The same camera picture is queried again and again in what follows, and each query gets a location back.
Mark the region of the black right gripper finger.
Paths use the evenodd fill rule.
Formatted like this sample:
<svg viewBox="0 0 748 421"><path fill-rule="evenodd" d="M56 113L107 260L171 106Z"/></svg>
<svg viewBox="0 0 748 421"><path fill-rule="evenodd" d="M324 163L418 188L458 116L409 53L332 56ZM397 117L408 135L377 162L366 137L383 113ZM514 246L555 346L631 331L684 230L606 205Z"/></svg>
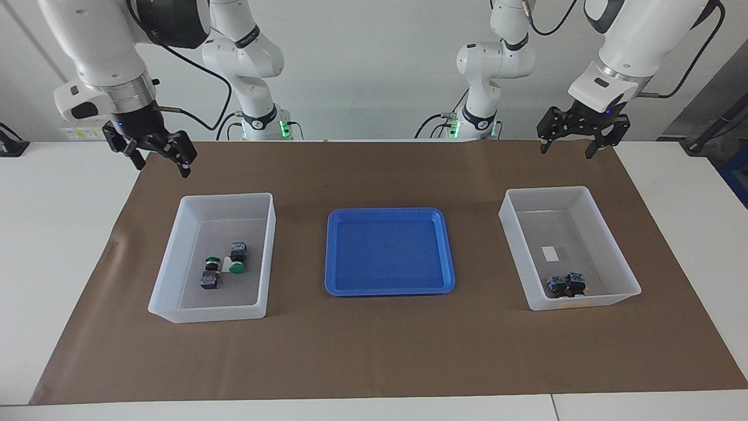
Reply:
<svg viewBox="0 0 748 421"><path fill-rule="evenodd" d="M167 139L168 159L176 164L182 178L189 178L191 165L198 156L189 134L180 130L176 133L169 133Z"/></svg>
<svg viewBox="0 0 748 421"><path fill-rule="evenodd" d="M120 134L112 122L105 123L102 128L102 133L107 144L109 144L109 148L115 152L115 154L122 154L129 158L136 170L141 171L142 168L144 168L146 160L139 151L137 141L128 140L125 136Z"/></svg>

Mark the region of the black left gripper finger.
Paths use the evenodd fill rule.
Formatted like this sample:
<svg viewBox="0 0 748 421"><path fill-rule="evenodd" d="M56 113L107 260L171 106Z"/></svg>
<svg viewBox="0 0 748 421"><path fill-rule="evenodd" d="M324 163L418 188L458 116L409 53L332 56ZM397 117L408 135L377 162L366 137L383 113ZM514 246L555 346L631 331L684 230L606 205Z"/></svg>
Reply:
<svg viewBox="0 0 748 421"><path fill-rule="evenodd" d="M555 106L551 106L545 112L536 126L537 135L541 140L541 154L546 154L555 140L567 137L570 134L569 115L568 111L563 111Z"/></svg>
<svg viewBox="0 0 748 421"><path fill-rule="evenodd" d="M630 126L631 123L628 115L621 114L615 117L605 128L591 128L593 141L590 142L590 145L585 150L585 157L588 160L593 159L596 152L606 149L606 147L617 146L622 141Z"/></svg>

